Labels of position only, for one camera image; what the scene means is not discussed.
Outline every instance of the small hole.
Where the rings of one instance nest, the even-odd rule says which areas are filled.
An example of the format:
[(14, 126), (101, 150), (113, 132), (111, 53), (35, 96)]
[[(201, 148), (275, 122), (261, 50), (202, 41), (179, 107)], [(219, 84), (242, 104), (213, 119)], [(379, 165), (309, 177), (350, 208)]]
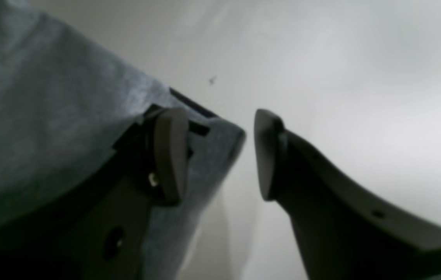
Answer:
[(382, 213), (381, 211), (377, 211), (377, 210), (373, 211), (373, 216), (376, 218), (379, 218), (379, 219), (386, 218), (386, 215), (384, 213)]
[(124, 242), (124, 230), (122, 227), (112, 229), (106, 238), (105, 248), (103, 250), (103, 258), (105, 261), (110, 261), (117, 256), (122, 249)]

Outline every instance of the white wall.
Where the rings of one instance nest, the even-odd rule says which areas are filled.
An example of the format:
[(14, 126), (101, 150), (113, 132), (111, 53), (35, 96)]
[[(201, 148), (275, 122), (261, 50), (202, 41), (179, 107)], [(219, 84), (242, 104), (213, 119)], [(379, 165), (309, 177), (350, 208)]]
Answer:
[(305, 279), (288, 217), (259, 195), (257, 108), (441, 225), (441, 1), (32, 2), (247, 130), (180, 279)]

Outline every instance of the gray fabric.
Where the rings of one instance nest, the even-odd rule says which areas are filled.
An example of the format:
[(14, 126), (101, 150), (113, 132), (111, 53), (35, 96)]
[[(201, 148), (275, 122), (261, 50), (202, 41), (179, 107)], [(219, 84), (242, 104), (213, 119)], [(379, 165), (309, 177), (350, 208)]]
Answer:
[(172, 279), (244, 132), (203, 117), (165, 85), (23, 0), (0, 0), (0, 226), (96, 172), (152, 103), (185, 107), (190, 119), (210, 127), (206, 137), (190, 135), (185, 202), (153, 209), (143, 245), (144, 279)]

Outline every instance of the gray cloth cover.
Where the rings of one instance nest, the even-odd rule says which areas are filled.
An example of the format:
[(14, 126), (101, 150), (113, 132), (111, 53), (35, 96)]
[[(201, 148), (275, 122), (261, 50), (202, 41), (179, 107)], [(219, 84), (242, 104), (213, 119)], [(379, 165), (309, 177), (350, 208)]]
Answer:
[(210, 128), (204, 137), (190, 133), (185, 200), (151, 213), (143, 279), (169, 280), (240, 152), (243, 130), (204, 117), (159, 81), (23, 0), (0, 0), (0, 226), (94, 174), (152, 103), (184, 107)]

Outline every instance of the round hole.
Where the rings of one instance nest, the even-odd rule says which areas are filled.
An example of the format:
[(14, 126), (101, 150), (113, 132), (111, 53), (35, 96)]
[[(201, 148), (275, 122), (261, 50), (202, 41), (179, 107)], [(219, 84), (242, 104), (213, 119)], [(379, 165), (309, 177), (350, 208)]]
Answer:
[(373, 216), (376, 218), (379, 218), (379, 219), (386, 218), (386, 215), (384, 213), (382, 213), (381, 211), (377, 211), (377, 210), (373, 211)]
[(116, 257), (122, 249), (124, 242), (124, 230), (122, 227), (116, 227), (110, 231), (106, 238), (105, 248), (103, 250), (103, 258), (109, 261)]

